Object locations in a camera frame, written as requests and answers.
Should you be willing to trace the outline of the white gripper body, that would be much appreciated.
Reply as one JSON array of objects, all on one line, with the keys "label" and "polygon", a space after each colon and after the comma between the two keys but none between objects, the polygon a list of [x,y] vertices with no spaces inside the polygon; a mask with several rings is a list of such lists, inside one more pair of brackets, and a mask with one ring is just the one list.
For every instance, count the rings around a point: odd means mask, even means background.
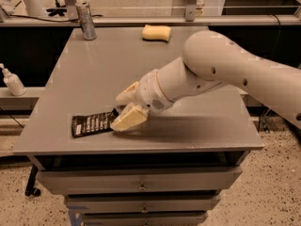
[{"label": "white gripper body", "polygon": [[157,69],[145,74],[140,79],[135,98],[139,104],[155,113],[161,113],[173,106],[160,88]]}]

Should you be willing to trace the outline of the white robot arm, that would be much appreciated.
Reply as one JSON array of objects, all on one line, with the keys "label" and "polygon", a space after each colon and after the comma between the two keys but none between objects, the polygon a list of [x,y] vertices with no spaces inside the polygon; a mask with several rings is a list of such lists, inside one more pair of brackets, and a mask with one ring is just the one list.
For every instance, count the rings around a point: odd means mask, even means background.
[{"label": "white robot arm", "polygon": [[199,31],[185,42],[182,56],[143,75],[117,96],[124,105],[111,123],[125,131],[187,96],[232,85],[301,127],[301,70],[255,56],[226,36]]}]

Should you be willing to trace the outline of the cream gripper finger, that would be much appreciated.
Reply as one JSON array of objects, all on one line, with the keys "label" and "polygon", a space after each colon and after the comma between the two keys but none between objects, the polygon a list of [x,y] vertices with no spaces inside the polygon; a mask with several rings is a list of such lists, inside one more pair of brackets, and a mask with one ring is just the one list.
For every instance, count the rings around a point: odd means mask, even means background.
[{"label": "cream gripper finger", "polygon": [[149,112],[143,105],[129,103],[111,123],[111,128],[114,131],[122,132],[135,127],[147,120]]},{"label": "cream gripper finger", "polygon": [[127,105],[129,103],[137,103],[136,91],[139,83],[137,81],[133,82],[127,89],[121,92],[117,97],[116,101],[119,105]]}]

